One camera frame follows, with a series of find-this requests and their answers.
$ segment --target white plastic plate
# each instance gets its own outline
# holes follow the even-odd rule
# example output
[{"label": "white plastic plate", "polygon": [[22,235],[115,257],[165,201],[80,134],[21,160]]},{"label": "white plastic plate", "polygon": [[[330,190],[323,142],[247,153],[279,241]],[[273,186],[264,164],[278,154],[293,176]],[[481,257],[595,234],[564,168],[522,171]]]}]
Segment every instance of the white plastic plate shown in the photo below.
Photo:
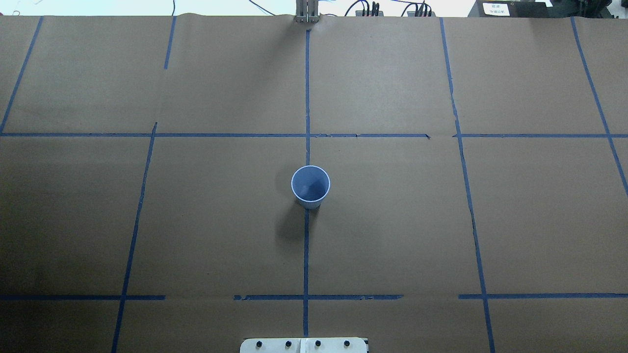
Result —
[{"label": "white plastic plate", "polygon": [[368,353],[367,342],[358,337],[246,339],[240,353]]}]

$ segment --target cup rim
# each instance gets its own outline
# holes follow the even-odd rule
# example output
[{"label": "cup rim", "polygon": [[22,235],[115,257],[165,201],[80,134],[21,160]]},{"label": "cup rim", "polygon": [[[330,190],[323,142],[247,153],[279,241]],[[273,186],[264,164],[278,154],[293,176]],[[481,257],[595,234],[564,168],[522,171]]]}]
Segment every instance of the cup rim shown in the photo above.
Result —
[{"label": "cup rim", "polygon": [[[325,191],[325,194],[324,194],[321,198],[319,198],[318,200],[305,200],[305,199],[303,199],[303,198],[299,197],[299,195],[297,195],[297,194],[296,194],[296,192],[295,192],[295,183],[294,183],[294,181],[295,181],[295,175],[296,175],[296,174],[297,174],[297,173],[298,173],[301,169],[304,169],[304,168],[312,168],[312,167],[320,169],[320,170],[321,170],[321,171],[325,174],[325,176],[327,177],[327,184],[328,184],[328,186],[327,186],[327,190]],[[322,199],[324,199],[324,198],[325,198],[325,196],[327,196],[327,194],[329,193],[329,190],[332,188],[332,180],[331,180],[331,179],[329,179],[329,174],[327,174],[327,172],[326,172],[323,168],[321,168],[321,167],[319,167],[319,166],[317,166],[317,165],[304,165],[304,166],[302,166],[301,168],[297,169],[297,170],[295,171],[295,173],[294,173],[294,174],[292,174],[292,179],[290,180],[290,188],[292,189],[292,193],[293,193],[293,194],[294,194],[294,195],[295,195],[295,196],[296,196],[299,200],[301,200],[301,201],[303,201],[303,202],[308,202],[308,203],[313,204],[313,203],[315,203],[315,202],[319,202],[319,201],[321,201]]]}]

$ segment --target cable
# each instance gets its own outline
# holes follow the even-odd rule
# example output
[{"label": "cable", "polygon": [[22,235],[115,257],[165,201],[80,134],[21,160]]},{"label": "cable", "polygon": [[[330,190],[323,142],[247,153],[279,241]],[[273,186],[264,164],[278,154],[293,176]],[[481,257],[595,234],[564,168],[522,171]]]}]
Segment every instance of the cable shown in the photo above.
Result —
[{"label": "cable", "polygon": [[354,7],[357,3],[362,3],[362,16],[364,16],[364,3],[366,3],[366,13],[368,14],[369,11],[371,10],[371,7],[369,6],[369,2],[368,1],[366,1],[366,0],[357,0],[356,2],[351,4],[351,6],[349,6],[349,8],[347,9],[347,12],[345,13],[345,16],[349,14],[349,11],[351,11],[351,8]]},{"label": "cable", "polygon": [[399,2],[408,4],[406,6],[406,8],[403,9],[403,12],[401,13],[401,17],[403,17],[403,15],[406,14],[406,11],[412,5],[414,5],[414,16],[415,17],[431,17],[431,14],[432,14],[431,6],[428,3],[426,3],[425,1],[423,1],[422,3],[410,3],[410,2],[407,2],[407,1],[399,1]]},{"label": "cable", "polygon": [[417,4],[417,3],[409,3],[409,4],[406,6],[406,8],[405,8],[405,9],[403,9],[403,12],[401,13],[401,17],[403,17],[403,15],[405,15],[405,14],[406,14],[406,11],[407,11],[407,10],[408,10],[408,8],[409,8],[410,6],[412,6],[412,5],[414,5],[414,13],[415,13],[415,16],[416,16],[416,13],[417,13],[417,12],[419,12],[419,4]]},{"label": "cable", "polygon": [[258,9],[260,9],[260,10],[264,11],[265,13],[268,13],[268,14],[270,14],[270,15],[272,15],[272,16],[275,16],[275,14],[274,14],[274,13],[272,13],[272,12],[268,11],[267,9],[264,9],[264,8],[263,8],[263,7],[261,7],[260,5],[256,4],[256,3],[255,3],[255,1],[253,1],[253,0],[249,0],[249,2],[250,2],[251,4],[253,4],[253,5],[257,6],[257,8],[258,8]]}]

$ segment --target blue painter's tape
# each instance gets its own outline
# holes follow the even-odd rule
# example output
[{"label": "blue painter's tape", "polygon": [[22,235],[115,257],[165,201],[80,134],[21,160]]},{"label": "blue painter's tape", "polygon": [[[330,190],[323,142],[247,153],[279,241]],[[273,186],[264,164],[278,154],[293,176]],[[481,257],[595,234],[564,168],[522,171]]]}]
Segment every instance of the blue painter's tape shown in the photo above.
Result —
[{"label": "blue painter's tape", "polygon": [[[3,300],[120,300],[121,295],[0,295]],[[165,295],[129,295],[126,300],[166,300]]]},{"label": "blue painter's tape", "polygon": [[305,165],[310,165],[310,31],[305,31]]},{"label": "blue painter's tape", "polygon": [[310,210],[305,210],[305,225],[303,226],[303,336],[309,334],[308,297],[310,296]]},{"label": "blue painter's tape", "polygon": [[451,70],[451,65],[450,65],[450,61],[449,61],[449,52],[447,50],[447,36],[445,34],[445,23],[443,22],[443,18],[439,18],[440,20],[440,31],[441,31],[441,36],[443,39],[443,51],[445,52],[445,66],[447,68],[447,79],[449,81],[449,93],[451,96],[451,100],[452,100],[452,109],[453,109],[453,116],[455,118],[455,124],[456,124],[456,134],[458,135],[458,150],[460,152],[460,162],[462,163],[462,175],[464,177],[465,180],[465,189],[467,191],[467,205],[469,208],[469,212],[471,214],[471,224],[472,224],[472,229],[473,229],[473,238],[474,238],[474,243],[475,243],[475,259],[477,262],[477,272],[480,278],[480,289],[482,290],[482,294],[484,295],[483,297],[483,304],[484,304],[484,320],[486,321],[486,331],[487,331],[487,335],[488,335],[488,339],[489,339],[489,349],[491,353],[495,352],[495,341],[493,338],[493,328],[492,328],[492,324],[490,322],[490,310],[489,310],[489,301],[488,299],[486,299],[486,284],[484,281],[484,269],[482,266],[482,255],[480,253],[480,242],[478,240],[478,236],[477,236],[477,227],[475,224],[475,212],[474,212],[474,208],[473,208],[473,201],[471,199],[471,188],[469,186],[469,178],[468,178],[468,172],[467,172],[467,162],[465,160],[465,154],[464,154],[464,147],[462,144],[462,138],[460,137],[460,135],[462,134],[461,130],[460,130],[460,121],[458,120],[458,109],[456,109],[456,103],[453,99],[453,79],[452,79],[452,70]]},{"label": "blue painter's tape", "polygon": [[170,61],[170,50],[172,49],[172,38],[175,36],[175,24],[176,16],[172,17],[172,24],[170,25],[170,39],[168,39],[168,50],[166,51],[166,61],[163,64],[163,69],[168,69],[168,62]]},{"label": "blue painter's tape", "polygon": [[[234,295],[235,301],[244,300],[303,300],[305,295]],[[403,298],[401,294],[308,294],[308,300],[397,300]]]},{"label": "blue painter's tape", "polygon": [[460,138],[606,138],[606,134],[456,134]]},{"label": "blue painter's tape", "polygon": [[35,47],[35,41],[37,40],[37,36],[39,35],[39,30],[41,29],[41,24],[43,22],[43,16],[40,16],[39,22],[37,22],[37,27],[35,28],[35,33],[33,33],[33,39],[31,39],[31,45],[28,47],[28,51],[26,52],[26,57],[24,58],[24,62],[22,63],[22,68],[19,70],[18,79],[15,81],[15,86],[13,86],[13,92],[11,93],[11,97],[9,98],[9,103],[6,106],[6,110],[4,111],[4,117],[2,119],[2,123],[0,123],[0,134],[4,131],[4,126],[6,125],[7,119],[9,119],[9,114],[11,113],[11,107],[13,107],[13,101],[15,100],[15,95],[18,93],[19,84],[22,82],[22,76],[24,76],[24,70],[26,70],[26,64],[28,64],[28,59],[31,57],[31,53],[33,52],[33,47]]},{"label": "blue painter's tape", "polygon": [[306,134],[158,133],[158,138],[304,138]]},{"label": "blue painter's tape", "polygon": [[346,294],[327,294],[327,295],[309,295],[311,300],[397,300],[403,298],[401,294],[383,294],[383,295],[346,295]]},{"label": "blue painter's tape", "polygon": [[128,295],[126,300],[166,300],[165,295]]},{"label": "blue painter's tape", "polygon": [[427,134],[311,134],[314,138],[431,138]]},{"label": "blue painter's tape", "polygon": [[7,138],[149,138],[142,133],[3,133]]},{"label": "blue painter's tape", "polygon": [[303,300],[303,295],[234,295],[234,300]]},{"label": "blue painter's tape", "polygon": [[[513,293],[488,294],[488,299],[586,299],[586,298],[628,298],[628,293]],[[481,300],[481,294],[461,294],[461,300]]]},{"label": "blue painter's tape", "polygon": [[606,131],[606,135],[609,139],[610,150],[613,152],[613,158],[615,159],[615,165],[617,166],[617,170],[619,171],[619,177],[621,178],[622,184],[624,185],[624,192],[626,193],[626,196],[628,196],[628,182],[626,181],[626,176],[624,174],[624,169],[622,168],[622,163],[619,161],[619,156],[617,156],[615,143],[613,143],[613,137],[610,135],[609,125],[606,122],[606,117],[604,116],[604,111],[602,110],[600,98],[598,97],[597,90],[595,89],[595,85],[593,84],[593,79],[591,78],[591,73],[589,72],[587,65],[587,59],[585,58],[585,54],[582,51],[580,37],[578,36],[578,28],[576,27],[576,21],[574,17],[571,17],[571,28],[573,29],[573,36],[576,39],[576,46],[578,47],[578,53],[580,53],[580,59],[582,59],[582,66],[584,66],[585,68],[585,74],[587,75],[589,86],[591,86],[591,92],[593,92],[593,98],[595,99],[597,111],[600,113],[602,125],[604,125],[604,131]]},{"label": "blue painter's tape", "polygon": [[118,305],[118,316],[116,319],[116,330],[114,331],[114,341],[111,344],[111,353],[116,353],[117,352],[117,342],[118,339],[120,338],[120,328],[122,327],[122,316],[124,315],[124,300],[120,301],[120,304]]},{"label": "blue painter's tape", "polygon": [[120,300],[119,295],[0,295],[0,300]]},{"label": "blue painter's tape", "polygon": [[126,293],[129,288],[129,278],[131,277],[131,267],[133,265],[133,254],[135,253],[135,244],[138,239],[139,230],[139,216],[142,213],[142,206],[144,204],[144,194],[146,193],[146,179],[148,177],[148,167],[151,164],[151,157],[153,155],[153,146],[155,142],[155,132],[157,131],[157,123],[153,126],[153,132],[151,133],[151,141],[148,145],[148,155],[146,157],[146,166],[144,167],[144,176],[142,177],[142,188],[139,192],[138,210],[135,215],[135,224],[133,226],[133,236],[131,238],[131,247],[129,248],[129,259],[126,263],[126,272],[124,273],[124,283],[122,284],[122,295],[120,300],[120,306],[118,308],[118,316],[116,320],[116,329],[114,331],[114,340],[111,345],[111,353],[115,353],[117,350],[117,342],[120,337],[120,328],[122,327],[122,316],[124,314],[124,302],[126,301]]}]

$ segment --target metal bracket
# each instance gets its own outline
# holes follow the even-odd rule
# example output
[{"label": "metal bracket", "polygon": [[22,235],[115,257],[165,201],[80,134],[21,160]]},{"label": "metal bracket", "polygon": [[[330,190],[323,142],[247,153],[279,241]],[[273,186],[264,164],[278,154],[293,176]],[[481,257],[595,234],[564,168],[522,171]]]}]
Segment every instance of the metal bracket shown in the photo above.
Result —
[{"label": "metal bracket", "polygon": [[246,339],[240,353],[369,353],[369,341],[358,337]]},{"label": "metal bracket", "polygon": [[318,0],[296,0],[295,22],[318,22]]}]

